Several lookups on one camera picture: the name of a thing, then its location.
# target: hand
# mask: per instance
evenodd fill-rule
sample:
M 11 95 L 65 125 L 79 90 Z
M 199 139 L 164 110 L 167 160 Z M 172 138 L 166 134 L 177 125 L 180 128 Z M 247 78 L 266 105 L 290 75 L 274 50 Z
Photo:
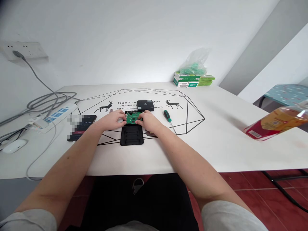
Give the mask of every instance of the hand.
M 145 110 L 144 113 L 140 114 L 135 123 L 144 127 L 145 130 L 153 133 L 155 133 L 155 131 L 159 131 L 159 129 L 163 127 L 162 123 L 152 113 L 150 113 L 149 110 Z
M 123 118 L 123 122 L 118 123 L 118 119 Z M 103 131 L 117 129 L 126 124 L 126 116 L 122 110 L 116 110 L 105 115 L 93 125 L 99 126 Z

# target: finger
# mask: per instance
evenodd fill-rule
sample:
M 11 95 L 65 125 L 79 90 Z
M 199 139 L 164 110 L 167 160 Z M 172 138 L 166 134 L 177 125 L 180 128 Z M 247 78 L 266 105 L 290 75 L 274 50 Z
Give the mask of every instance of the finger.
M 138 125 L 141 125 L 142 127 L 144 125 L 143 121 L 141 121 L 141 120 L 137 120 L 135 123 L 138 124 Z
M 124 113 L 121 109 L 116 110 L 115 112 L 116 112 L 116 113 L 121 113 L 121 114 L 124 114 L 124 115 L 125 115 L 125 113 Z
M 119 127 L 123 127 L 126 123 L 127 123 L 126 121 L 119 123 Z
M 126 116 L 125 116 L 124 114 L 119 114 L 119 115 L 118 115 L 118 119 L 119 119 L 119 118 L 123 118 L 123 120 L 126 121 Z
M 143 114 L 143 113 L 141 113 L 141 114 L 139 114 L 139 116 L 138 116 L 138 118 L 137 118 L 137 119 L 141 119 L 141 118 L 143 118 L 143 116 L 144 116 L 144 114 Z

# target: smartphone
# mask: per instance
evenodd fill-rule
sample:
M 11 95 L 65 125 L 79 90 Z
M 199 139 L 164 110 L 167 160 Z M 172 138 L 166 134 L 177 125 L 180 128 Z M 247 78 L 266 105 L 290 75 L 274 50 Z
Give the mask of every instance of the smartphone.
M 81 120 L 79 127 L 73 132 L 67 141 L 77 141 L 82 134 L 93 124 L 96 120 L 96 115 L 82 115 L 84 116 Z

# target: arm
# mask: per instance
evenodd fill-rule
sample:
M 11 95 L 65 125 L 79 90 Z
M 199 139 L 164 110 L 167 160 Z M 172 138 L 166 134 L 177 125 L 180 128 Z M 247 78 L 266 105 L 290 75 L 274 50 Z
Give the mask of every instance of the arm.
M 242 199 L 230 188 L 220 174 L 193 148 L 162 125 L 149 111 L 140 114 L 136 124 L 154 132 L 168 153 L 173 168 L 189 187 L 200 210 L 211 201 L 223 200 L 242 206 L 251 212 Z
M 111 112 L 92 124 L 55 163 L 15 212 L 44 209 L 55 216 L 59 226 L 74 192 L 90 167 L 102 133 L 126 124 L 126 121 L 118 123 L 118 118 L 126 120 L 122 110 Z

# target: bottle label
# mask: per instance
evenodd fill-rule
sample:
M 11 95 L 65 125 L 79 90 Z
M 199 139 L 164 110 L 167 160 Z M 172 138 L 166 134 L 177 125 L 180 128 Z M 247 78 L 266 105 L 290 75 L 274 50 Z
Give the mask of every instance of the bottle label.
M 257 140 L 266 140 L 279 133 L 285 132 L 307 122 L 307 120 L 296 118 L 298 111 L 290 110 L 289 114 L 279 109 L 271 112 L 256 123 L 244 129 L 244 132 Z

